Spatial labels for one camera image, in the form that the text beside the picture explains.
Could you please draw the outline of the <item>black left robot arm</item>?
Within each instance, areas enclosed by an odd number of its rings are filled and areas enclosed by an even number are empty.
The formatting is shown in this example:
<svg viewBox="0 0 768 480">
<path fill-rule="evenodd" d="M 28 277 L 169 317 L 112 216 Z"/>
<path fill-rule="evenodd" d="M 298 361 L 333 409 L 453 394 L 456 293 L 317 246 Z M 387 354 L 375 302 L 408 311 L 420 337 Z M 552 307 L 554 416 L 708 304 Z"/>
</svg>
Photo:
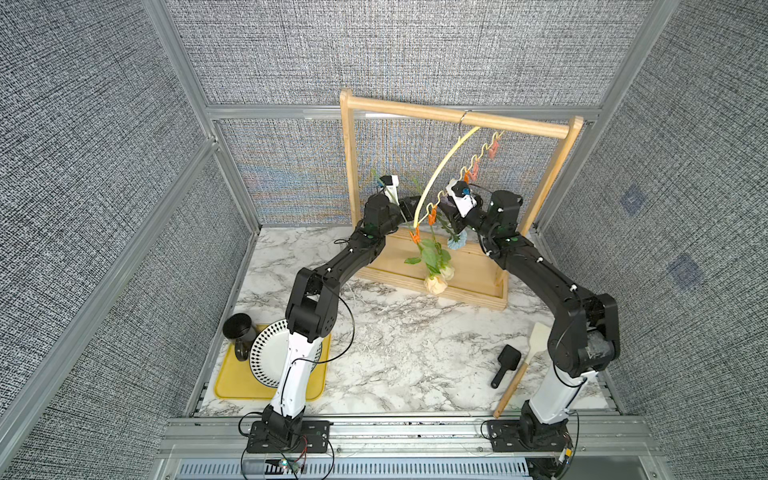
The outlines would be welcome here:
<svg viewBox="0 0 768 480">
<path fill-rule="evenodd" d="M 381 190 L 369 197 L 364 215 L 343 249 L 315 268 L 301 269 L 295 278 L 285 319 L 289 331 L 288 352 L 282 376 L 270 404 L 262 413 L 268 432 L 285 443 L 300 435 L 306 408 L 306 390 L 315 349 L 331 333 L 337 317 L 342 286 L 383 251 L 386 238 L 411 221 L 417 200 L 414 196 L 394 201 Z"/>
</svg>

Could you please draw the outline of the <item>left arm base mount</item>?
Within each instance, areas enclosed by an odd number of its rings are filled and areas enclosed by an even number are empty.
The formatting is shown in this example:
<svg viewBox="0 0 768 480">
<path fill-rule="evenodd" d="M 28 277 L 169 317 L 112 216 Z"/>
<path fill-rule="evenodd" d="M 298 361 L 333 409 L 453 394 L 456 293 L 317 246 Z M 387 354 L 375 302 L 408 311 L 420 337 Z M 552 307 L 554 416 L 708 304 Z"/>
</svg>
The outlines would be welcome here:
<svg viewBox="0 0 768 480">
<path fill-rule="evenodd" d="M 305 420 L 303 413 L 285 417 L 268 405 L 261 419 L 251 425 L 246 452 L 327 453 L 331 425 L 329 421 Z"/>
</svg>

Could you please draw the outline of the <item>blue artificial carnation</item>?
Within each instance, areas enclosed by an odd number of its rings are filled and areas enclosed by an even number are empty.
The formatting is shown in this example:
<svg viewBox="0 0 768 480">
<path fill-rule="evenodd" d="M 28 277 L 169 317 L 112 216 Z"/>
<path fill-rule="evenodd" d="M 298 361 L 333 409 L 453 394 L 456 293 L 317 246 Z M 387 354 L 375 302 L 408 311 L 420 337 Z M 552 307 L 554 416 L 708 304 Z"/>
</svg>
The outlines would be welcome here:
<svg viewBox="0 0 768 480">
<path fill-rule="evenodd" d="M 467 232 L 462 230 L 458 231 L 453 227 L 450 222 L 444 217 L 439 216 L 438 221 L 441 227 L 448 235 L 447 246 L 451 250 L 459 250 L 463 248 L 467 243 Z"/>
</svg>

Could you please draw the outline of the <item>orange clip lowest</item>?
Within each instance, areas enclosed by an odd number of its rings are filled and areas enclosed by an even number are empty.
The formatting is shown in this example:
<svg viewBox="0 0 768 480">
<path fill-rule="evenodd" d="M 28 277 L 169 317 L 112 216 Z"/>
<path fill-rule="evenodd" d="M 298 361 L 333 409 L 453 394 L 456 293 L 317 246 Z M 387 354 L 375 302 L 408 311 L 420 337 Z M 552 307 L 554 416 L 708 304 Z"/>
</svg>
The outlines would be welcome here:
<svg viewBox="0 0 768 480">
<path fill-rule="evenodd" d="M 409 234 L 410 234 L 410 237 L 411 237 L 412 241 L 417 246 L 420 246 L 421 245 L 421 235 L 420 235 L 419 227 L 415 227 L 415 228 L 411 229 Z"/>
</svg>

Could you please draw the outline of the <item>peach artificial rose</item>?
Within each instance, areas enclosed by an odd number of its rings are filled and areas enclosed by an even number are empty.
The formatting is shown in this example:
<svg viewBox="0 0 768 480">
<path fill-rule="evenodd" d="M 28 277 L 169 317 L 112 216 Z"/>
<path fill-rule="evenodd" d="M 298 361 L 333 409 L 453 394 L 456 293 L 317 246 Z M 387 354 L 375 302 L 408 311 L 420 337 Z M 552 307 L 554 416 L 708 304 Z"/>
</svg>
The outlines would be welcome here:
<svg viewBox="0 0 768 480">
<path fill-rule="evenodd" d="M 425 269 L 423 279 L 424 288 L 429 294 L 440 295 L 448 288 L 448 281 L 452 278 L 453 268 L 450 265 L 450 255 L 442 249 L 442 246 L 434 236 L 423 238 L 420 224 L 413 226 L 413 218 L 416 216 L 410 209 L 409 201 L 412 197 L 401 199 L 398 195 L 399 177 L 397 175 L 382 175 L 375 180 L 378 193 L 384 194 L 387 199 L 398 207 L 402 222 L 408 224 L 408 235 L 411 242 L 418 249 L 417 255 L 409 256 L 403 260 L 405 265 L 422 265 Z"/>
</svg>

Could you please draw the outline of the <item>yellow wavy clothes hanger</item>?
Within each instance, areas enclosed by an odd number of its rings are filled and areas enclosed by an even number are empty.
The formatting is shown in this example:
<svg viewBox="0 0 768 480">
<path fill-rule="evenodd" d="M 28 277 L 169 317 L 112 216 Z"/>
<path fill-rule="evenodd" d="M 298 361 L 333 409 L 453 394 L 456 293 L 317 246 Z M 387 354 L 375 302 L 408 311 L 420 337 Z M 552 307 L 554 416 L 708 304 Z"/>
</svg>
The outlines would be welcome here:
<svg viewBox="0 0 768 480">
<path fill-rule="evenodd" d="M 439 202 L 448 195 L 446 185 L 452 180 L 463 180 L 463 175 L 471 167 L 480 163 L 488 157 L 488 149 L 494 140 L 503 138 L 504 133 L 501 130 L 493 131 L 486 141 L 478 146 L 478 149 L 472 154 L 462 154 L 465 147 L 473 142 L 473 138 L 481 131 L 480 127 L 472 127 L 461 135 L 454 144 L 448 149 L 443 157 L 438 161 L 436 167 L 428 176 L 426 183 L 419 193 L 419 204 L 416 208 L 416 216 L 412 223 L 413 226 L 427 221 L 428 207 L 437 206 Z"/>
</svg>

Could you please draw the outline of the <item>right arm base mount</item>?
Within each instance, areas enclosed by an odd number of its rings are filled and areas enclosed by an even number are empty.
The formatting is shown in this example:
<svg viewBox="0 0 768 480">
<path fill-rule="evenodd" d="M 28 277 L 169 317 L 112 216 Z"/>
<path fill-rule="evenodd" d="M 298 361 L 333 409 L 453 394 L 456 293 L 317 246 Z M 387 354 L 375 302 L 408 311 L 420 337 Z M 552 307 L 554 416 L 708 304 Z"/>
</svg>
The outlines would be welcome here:
<svg viewBox="0 0 768 480">
<path fill-rule="evenodd" d="M 518 419 L 488 420 L 481 424 L 481 433 L 490 441 L 494 452 L 558 452 L 573 447 L 567 429 L 568 420 L 553 424 L 539 421 L 525 401 Z"/>
</svg>

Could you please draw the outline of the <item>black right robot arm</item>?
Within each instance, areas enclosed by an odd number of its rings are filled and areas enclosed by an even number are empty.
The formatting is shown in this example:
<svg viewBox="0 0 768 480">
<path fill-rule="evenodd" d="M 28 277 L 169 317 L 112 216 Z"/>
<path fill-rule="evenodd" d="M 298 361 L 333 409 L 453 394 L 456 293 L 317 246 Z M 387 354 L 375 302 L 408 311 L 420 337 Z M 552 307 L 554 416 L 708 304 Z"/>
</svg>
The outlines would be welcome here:
<svg viewBox="0 0 768 480">
<path fill-rule="evenodd" d="M 549 308 L 553 326 L 545 340 L 552 361 L 538 391 L 524 403 L 520 422 L 531 432 L 565 424 L 568 407 L 583 383 L 620 355 L 618 305 L 609 294 L 579 286 L 544 259 L 517 227 L 522 197 L 506 190 L 490 203 L 459 181 L 440 202 L 458 231 L 476 232 L 483 252 L 502 270 L 520 279 Z"/>
</svg>

